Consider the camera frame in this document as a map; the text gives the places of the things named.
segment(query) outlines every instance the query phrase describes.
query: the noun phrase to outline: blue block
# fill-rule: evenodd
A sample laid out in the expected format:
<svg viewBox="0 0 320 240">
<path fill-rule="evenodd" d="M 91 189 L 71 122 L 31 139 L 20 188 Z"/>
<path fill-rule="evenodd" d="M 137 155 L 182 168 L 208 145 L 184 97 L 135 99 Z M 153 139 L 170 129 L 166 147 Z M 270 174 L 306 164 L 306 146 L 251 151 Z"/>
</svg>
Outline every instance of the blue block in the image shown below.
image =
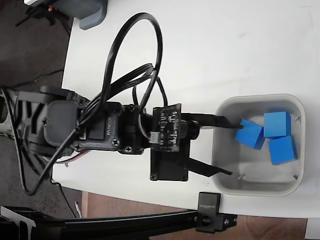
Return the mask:
<svg viewBox="0 0 320 240">
<path fill-rule="evenodd" d="M 273 165 L 297 159 L 295 141 L 292 136 L 284 136 L 271 140 L 269 142 L 269 151 Z"/>
<path fill-rule="evenodd" d="M 268 139 L 277 139 L 291 135 L 291 116 L 286 111 L 264 114 L 263 136 Z"/>
<path fill-rule="evenodd" d="M 248 147 L 260 150 L 265 142 L 264 127 L 244 119 L 240 124 L 243 128 L 238 129 L 234 139 Z"/>
</svg>

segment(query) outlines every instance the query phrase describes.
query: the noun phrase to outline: white plastic container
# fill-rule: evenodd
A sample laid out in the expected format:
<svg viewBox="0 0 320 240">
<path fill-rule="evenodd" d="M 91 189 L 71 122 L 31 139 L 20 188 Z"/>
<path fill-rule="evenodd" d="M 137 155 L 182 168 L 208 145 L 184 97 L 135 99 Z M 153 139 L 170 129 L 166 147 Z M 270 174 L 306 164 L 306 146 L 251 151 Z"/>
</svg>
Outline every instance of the white plastic container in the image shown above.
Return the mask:
<svg viewBox="0 0 320 240">
<path fill-rule="evenodd" d="M 269 139 L 261 150 L 235 140 L 237 129 L 215 128 L 213 132 L 212 165 L 245 174 L 237 179 L 222 173 L 214 175 L 214 185 L 224 194 L 283 197 L 297 189 L 305 166 L 306 113 L 302 103 L 290 94 L 237 96 L 224 101 L 216 115 L 225 116 L 234 124 L 241 119 L 264 126 L 264 113 L 286 111 L 291 115 L 297 160 L 272 165 Z"/>
</svg>

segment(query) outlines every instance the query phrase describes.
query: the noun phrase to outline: black cable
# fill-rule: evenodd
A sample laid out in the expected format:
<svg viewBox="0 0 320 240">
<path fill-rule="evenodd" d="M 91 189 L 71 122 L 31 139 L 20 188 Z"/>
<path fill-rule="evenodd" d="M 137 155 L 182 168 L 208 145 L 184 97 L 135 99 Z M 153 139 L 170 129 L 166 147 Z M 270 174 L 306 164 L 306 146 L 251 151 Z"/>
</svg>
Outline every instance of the black cable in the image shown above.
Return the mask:
<svg viewBox="0 0 320 240">
<path fill-rule="evenodd" d="M 30 80 L 30 81 L 25 81 L 25 82 L 21 82 L 21 83 L 18 83 L 16 85 L 13 85 L 11 86 L 11 88 L 19 88 L 19 87 L 22 87 L 22 86 L 25 86 L 25 85 L 29 85 L 29 84 L 34 84 L 36 83 L 39 79 L 42 79 L 44 77 L 48 77 L 48 76 L 51 76 L 51 75 L 54 75 L 54 74 L 57 74 L 57 73 L 60 73 L 60 72 L 63 72 L 64 70 L 63 69 L 59 69 L 59 70 L 55 70 L 55 71 L 52 71 L 52 72 L 49 72 L 49 73 L 46 73 L 46 74 L 43 74 L 43 75 L 40 75 L 38 76 L 36 79 L 34 80 Z"/>
<path fill-rule="evenodd" d="M 161 92 L 161 94 L 162 94 L 163 106 L 164 106 L 164 107 L 167 107 L 167 106 L 168 106 L 167 95 L 166 95 L 164 86 L 162 85 L 162 82 L 161 82 L 161 80 L 160 80 L 159 77 L 157 77 L 156 82 L 158 83 L 160 92 Z M 133 89 L 132 89 L 132 99 L 133 99 L 133 103 L 134 103 L 135 105 L 139 105 L 138 98 L 137 98 L 137 86 L 134 86 Z"/>
<path fill-rule="evenodd" d="M 28 163 L 28 165 L 30 166 L 30 168 L 32 169 L 32 171 L 40 176 L 40 172 L 37 170 L 37 168 L 35 167 L 35 165 L 33 164 L 33 162 L 31 161 L 29 154 L 27 153 L 25 147 L 22 145 L 21 146 L 21 150 L 22 150 L 22 154 L 24 156 L 25 161 Z"/>
<path fill-rule="evenodd" d="M 114 70 L 114 65 L 116 61 L 116 56 L 118 54 L 119 48 L 121 46 L 122 41 L 124 40 L 125 36 L 127 35 L 128 31 L 139 21 L 141 20 L 149 20 L 151 24 L 154 27 L 156 38 L 157 38 L 157 56 L 156 56 L 156 63 L 155 68 L 153 70 L 153 75 L 151 78 L 151 81 L 149 83 L 148 88 L 146 89 L 146 92 L 142 98 L 141 106 L 142 108 L 145 107 L 149 97 L 150 93 L 152 91 L 153 86 L 155 85 L 155 82 L 158 77 L 161 60 L 162 60 L 162 53 L 163 53 L 163 40 L 162 40 L 162 33 L 160 30 L 160 26 L 157 22 L 157 20 L 149 13 L 138 13 L 134 16 L 132 16 L 120 29 L 119 33 L 115 37 L 113 44 L 111 46 L 106 65 L 104 70 L 104 80 L 103 80 L 103 86 L 101 91 L 101 97 L 100 101 L 98 102 L 97 106 L 92 110 L 89 116 L 85 117 L 79 125 L 85 125 L 88 123 L 91 119 L 93 119 L 96 114 L 99 113 L 99 111 L 103 108 L 104 103 L 107 101 L 108 97 L 110 96 L 110 90 L 111 90 L 111 79 L 112 74 Z"/>
<path fill-rule="evenodd" d="M 66 25 L 64 25 L 63 23 L 61 23 L 63 29 L 65 30 L 65 32 L 68 34 L 68 36 L 70 36 L 71 32 L 70 30 L 68 29 L 68 27 Z"/>
<path fill-rule="evenodd" d="M 60 184 L 59 182 L 53 181 L 52 177 L 50 177 L 50 183 L 51 183 L 52 185 L 57 185 L 57 186 L 59 187 L 59 190 L 60 190 L 60 192 L 61 192 L 61 195 L 62 195 L 62 197 L 63 197 L 63 200 L 64 200 L 67 208 L 68 208 L 69 211 L 71 212 L 72 216 L 76 219 L 77 216 L 75 215 L 74 211 L 72 210 L 72 208 L 71 208 L 71 206 L 70 206 L 70 204 L 69 204 L 69 202 L 68 202 L 68 200 L 67 200 L 67 197 L 66 197 L 66 195 L 65 195 L 64 189 L 62 188 L 61 184 Z"/>
<path fill-rule="evenodd" d="M 113 89 L 114 89 L 114 91 L 116 91 L 118 88 L 120 88 L 121 86 L 123 86 L 127 82 L 130 82 L 131 80 L 133 80 L 134 78 L 138 77 L 141 74 L 146 75 L 148 73 L 148 75 L 149 75 L 149 73 L 152 73 L 153 69 L 154 69 L 154 67 L 152 66 L 152 64 L 147 63 L 147 64 L 144 64 L 144 65 L 136 68 L 135 70 L 127 73 L 126 75 L 122 76 L 117 81 L 115 81 L 111 84 L 111 87 L 110 87 L 111 94 L 113 92 Z M 81 117 L 80 117 L 80 121 L 82 121 L 85 117 L 88 116 L 88 113 L 90 111 L 92 111 L 97 106 L 100 99 L 101 99 L 101 92 L 96 97 L 94 97 L 94 99 L 92 101 L 90 101 L 90 103 L 83 110 Z"/>
</svg>

